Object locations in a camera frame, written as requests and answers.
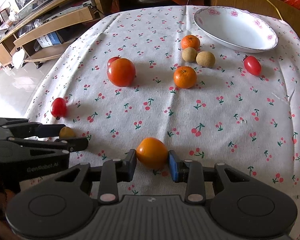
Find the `small yellow longan fruit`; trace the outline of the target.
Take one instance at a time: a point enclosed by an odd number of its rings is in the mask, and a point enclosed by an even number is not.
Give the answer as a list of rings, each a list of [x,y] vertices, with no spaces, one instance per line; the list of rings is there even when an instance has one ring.
[[[76,134],[73,129],[70,127],[63,127],[60,132],[59,132],[59,138],[60,139],[70,139],[70,138],[75,138]]]

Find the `small orange kumquat fruit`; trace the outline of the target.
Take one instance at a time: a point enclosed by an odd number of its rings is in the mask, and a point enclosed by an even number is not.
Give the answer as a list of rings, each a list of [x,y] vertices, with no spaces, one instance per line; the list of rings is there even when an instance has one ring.
[[[137,147],[136,156],[144,167],[158,170],[165,165],[168,159],[168,149],[157,138],[147,137]]]

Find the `large red tomato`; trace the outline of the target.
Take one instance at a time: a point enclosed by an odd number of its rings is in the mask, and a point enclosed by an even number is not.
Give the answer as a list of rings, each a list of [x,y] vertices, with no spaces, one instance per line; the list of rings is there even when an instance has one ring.
[[[132,61],[120,58],[107,67],[109,81],[117,87],[130,86],[136,76],[135,66]]]

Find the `brown longan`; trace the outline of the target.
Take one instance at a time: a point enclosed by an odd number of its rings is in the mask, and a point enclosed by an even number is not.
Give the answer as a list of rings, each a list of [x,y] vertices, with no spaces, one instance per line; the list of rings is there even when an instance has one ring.
[[[196,57],[196,63],[202,67],[212,68],[215,61],[215,56],[209,51],[201,51]]]
[[[182,58],[185,62],[194,62],[197,57],[197,51],[192,47],[187,47],[182,51]]]

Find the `cherry print white tablecloth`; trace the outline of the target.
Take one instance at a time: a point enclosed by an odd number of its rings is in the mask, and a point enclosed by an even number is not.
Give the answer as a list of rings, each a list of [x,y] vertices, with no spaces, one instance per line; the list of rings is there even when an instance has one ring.
[[[260,53],[260,76],[243,66],[245,53],[209,39],[195,25],[197,7],[159,7],[110,15],[82,34],[52,67],[26,111],[31,121],[55,123],[53,100],[63,98],[61,123],[89,140],[70,166],[92,166],[124,158],[146,137],[162,141],[181,159],[204,166],[224,162],[291,196],[298,217],[290,233],[300,239],[300,40],[286,23],[260,16],[279,38]],[[212,68],[182,58],[181,40],[194,35],[201,51],[215,56]],[[136,76],[117,87],[107,63],[119,56],[133,62]],[[197,82],[174,84],[189,66]]]

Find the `wooden tv cabinet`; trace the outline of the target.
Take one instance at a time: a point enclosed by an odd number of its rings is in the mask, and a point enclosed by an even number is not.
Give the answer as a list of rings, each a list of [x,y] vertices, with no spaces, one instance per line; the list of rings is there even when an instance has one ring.
[[[13,66],[22,51],[36,65],[60,57],[83,31],[108,12],[106,0],[47,0],[0,39],[0,66]]]

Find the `white floral porcelain plate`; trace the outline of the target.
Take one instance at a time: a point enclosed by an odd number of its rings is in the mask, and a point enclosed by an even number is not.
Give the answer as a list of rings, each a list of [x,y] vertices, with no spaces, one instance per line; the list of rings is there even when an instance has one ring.
[[[268,23],[246,10],[211,6],[199,9],[193,19],[209,38],[233,50],[262,53],[275,49],[279,42]]]

